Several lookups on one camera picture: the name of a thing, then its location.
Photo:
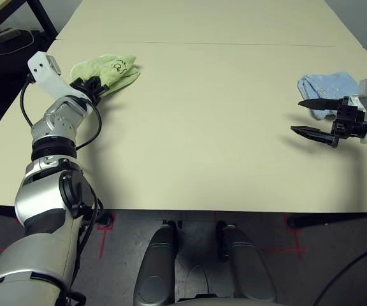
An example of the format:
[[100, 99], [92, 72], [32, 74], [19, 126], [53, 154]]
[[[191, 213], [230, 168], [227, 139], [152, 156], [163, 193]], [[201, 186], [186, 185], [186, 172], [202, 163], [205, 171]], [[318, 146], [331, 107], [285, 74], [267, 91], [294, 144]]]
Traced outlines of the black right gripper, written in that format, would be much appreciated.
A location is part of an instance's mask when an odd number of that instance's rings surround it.
[[364, 121], [365, 113], [357, 106], [349, 105], [349, 97], [342, 99], [306, 99], [298, 103], [310, 110], [337, 110], [331, 133], [307, 126], [291, 126], [296, 134], [315, 142], [324, 143], [332, 148], [338, 146], [340, 138], [364, 138], [367, 133], [367, 122]]

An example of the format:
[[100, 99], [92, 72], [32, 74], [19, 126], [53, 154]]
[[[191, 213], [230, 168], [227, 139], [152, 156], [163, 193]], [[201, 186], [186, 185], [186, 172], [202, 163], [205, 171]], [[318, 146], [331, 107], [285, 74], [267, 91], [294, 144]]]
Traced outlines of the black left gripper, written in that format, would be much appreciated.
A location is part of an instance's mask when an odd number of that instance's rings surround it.
[[70, 83], [70, 86], [84, 93], [93, 105], [98, 105], [101, 101], [101, 96], [110, 89], [106, 84], [101, 83], [99, 77], [91, 77], [90, 82], [84, 82], [81, 78], [77, 78]]

